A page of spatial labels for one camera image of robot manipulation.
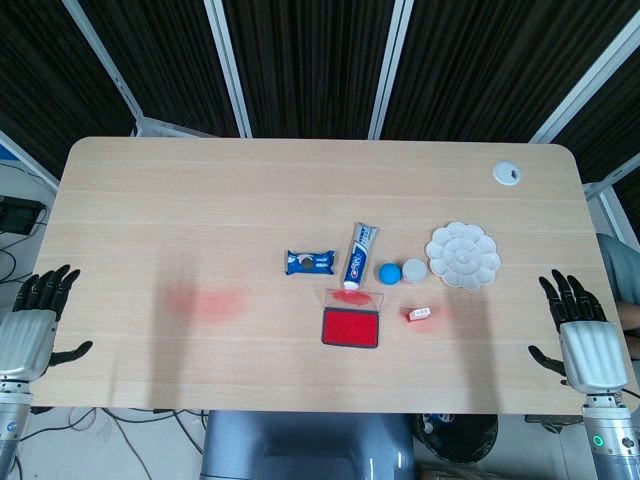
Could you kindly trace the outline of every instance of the robotic hand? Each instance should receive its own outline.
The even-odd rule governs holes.
[[[540,277],[540,285],[549,300],[564,362],[545,356],[534,345],[529,346],[529,353],[586,394],[582,416],[598,478],[640,480],[640,448],[631,414],[615,399],[628,383],[617,329],[607,322],[596,297],[578,280],[571,275],[565,279],[557,270],[552,274],[559,294],[544,277]]]
[[[69,352],[53,352],[58,322],[80,270],[69,265],[31,276],[20,288],[13,310],[0,312],[0,479],[11,469],[33,395],[29,384],[50,366],[82,357],[93,342]]]

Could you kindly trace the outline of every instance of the toothpaste tube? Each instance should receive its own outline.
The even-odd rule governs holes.
[[[333,275],[333,250],[324,253],[295,253],[287,251],[287,275],[293,273],[324,273]]]
[[[344,274],[344,288],[357,290],[364,278],[364,269],[367,266],[367,256],[373,244],[373,238],[378,232],[378,227],[370,227],[364,223],[356,223],[353,235],[353,247],[347,263],[347,271]]]

